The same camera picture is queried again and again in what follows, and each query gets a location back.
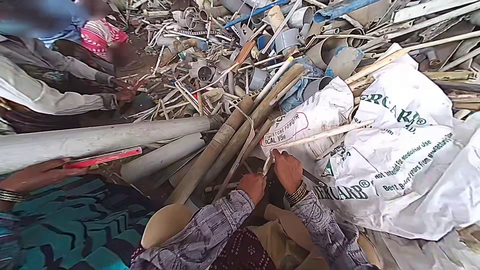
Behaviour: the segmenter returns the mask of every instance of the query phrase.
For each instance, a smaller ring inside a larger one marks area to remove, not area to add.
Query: sleeve
[[[180,233],[161,247],[147,249],[137,256],[130,269],[206,269],[254,208],[243,190],[232,191],[214,205],[203,207]]]
[[[36,53],[49,62],[54,69],[68,71],[77,78],[98,81],[101,84],[113,86],[110,81],[113,76],[97,71],[73,57],[64,56],[59,52],[48,49],[43,45],[43,42],[37,38],[33,38],[33,40]]]
[[[114,94],[80,95],[60,93],[40,80],[33,79],[10,60],[0,56],[0,97],[31,110],[54,115],[72,115],[91,110],[114,110]]]
[[[292,211],[307,227],[313,243],[324,254],[330,269],[378,269],[367,262],[357,244],[357,228],[351,224],[338,224],[333,211],[322,206],[313,192],[294,205]]]
[[[20,255],[19,219],[0,212],[0,269],[12,269]]]

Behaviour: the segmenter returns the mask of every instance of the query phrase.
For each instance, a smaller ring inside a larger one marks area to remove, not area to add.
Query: pink patterned cloth
[[[107,48],[115,42],[125,42],[128,35],[108,23],[105,19],[89,21],[80,31],[82,46],[103,59],[107,59]]]

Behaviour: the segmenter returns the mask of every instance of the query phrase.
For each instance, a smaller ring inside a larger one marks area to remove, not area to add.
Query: red tool handle
[[[135,156],[142,153],[141,147],[133,147],[130,149],[124,149],[96,157],[81,159],[81,160],[72,160],[70,163],[65,164],[63,167],[65,169],[72,168],[85,168],[90,167],[95,164],[100,164],[107,161],[118,160],[126,157]]]

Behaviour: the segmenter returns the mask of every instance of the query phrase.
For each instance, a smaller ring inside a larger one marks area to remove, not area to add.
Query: bangle
[[[295,204],[303,200],[303,198],[305,198],[307,193],[308,193],[307,184],[305,184],[305,182],[302,181],[297,191],[295,191],[293,194],[287,193],[285,197],[287,198],[287,201],[290,204],[290,206],[294,206]]]
[[[0,200],[9,201],[9,202],[21,202],[21,201],[25,201],[26,199],[27,199],[26,195],[0,188]]]

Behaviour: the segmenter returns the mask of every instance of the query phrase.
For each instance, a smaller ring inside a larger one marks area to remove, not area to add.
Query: hand
[[[246,174],[237,186],[237,189],[245,191],[253,203],[257,203],[265,194],[265,187],[267,186],[267,177],[262,177],[261,173]]]
[[[135,91],[134,90],[122,90],[115,93],[117,97],[117,101],[126,101],[131,102],[135,98]]]
[[[275,157],[275,174],[289,194],[293,194],[301,185],[303,165],[286,151],[281,154],[277,149],[272,152]]]
[[[28,193],[49,184],[60,182],[67,177],[83,175],[87,172],[88,168],[55,169],[69,161],[70,158],[64,158],[27,167],[1,181],[0,188],[19,193]]]
[[[131,87],[130,84],[128,84],[124,81],[121,81],[119,79],[116,79],[116,78],[111,78],[110,82],[114,83],[116,85],[116,87],[120,87],[120,88],[123,88],[123,89],[128,89],[128,87]]]

